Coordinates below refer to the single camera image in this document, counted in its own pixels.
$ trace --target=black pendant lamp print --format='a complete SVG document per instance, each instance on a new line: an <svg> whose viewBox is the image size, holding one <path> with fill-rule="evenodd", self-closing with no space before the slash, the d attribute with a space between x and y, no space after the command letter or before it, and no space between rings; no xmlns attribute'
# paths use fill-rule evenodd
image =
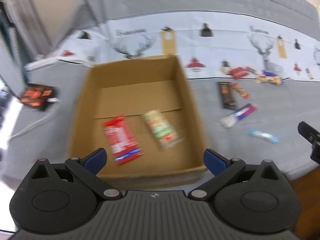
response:
<svg viewBox="0 0 320 240"><path fill-rule="evenodd" d="M209 28L207 23L202 24L202 30L200 31L201 37L213 37L214 34L212 33L212 30Z"/></svg>
<svg viewBox="0 0 320 240"><path fill-rule="evenodd" d="M298 39L295 39L294 48L295 49L301 49L301 46L300 46L300 44L298 42Z"/></svg>

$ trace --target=open cardboard box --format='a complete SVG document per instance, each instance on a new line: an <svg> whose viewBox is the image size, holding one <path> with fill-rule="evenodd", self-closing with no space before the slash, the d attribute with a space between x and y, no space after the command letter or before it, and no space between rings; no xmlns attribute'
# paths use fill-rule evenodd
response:
<svg viewBox="0 0 320 240"><path fill-rule="evenodd" d="M142 118L161 111L184 138L162 149ZM117 165L102 124L126 116L144 155ZM184 71L175 56L123 60L92 68L87 76L74 122L70 156L84 157L103 147L107 165L98 176L118 189L174 187L199 179L206 167L204 128Z"/></svg>

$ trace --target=red snack package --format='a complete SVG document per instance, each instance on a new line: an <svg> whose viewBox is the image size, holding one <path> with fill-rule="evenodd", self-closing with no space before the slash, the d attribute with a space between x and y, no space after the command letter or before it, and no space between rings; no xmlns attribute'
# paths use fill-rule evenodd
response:
<svg viewBox="0 0 320 240"><path fill-rule="evenodd" d="M247 71L245 71L242 67L237 67L230 70L230 74L234 76L234 78L242 78L248 75Z"/></svg>
<svg viewBox="0 0 320 240"><path fill-rule="evenodd" d="M103 128L118 165L132 161L143 155L122 115L103 123Z"/></svg>

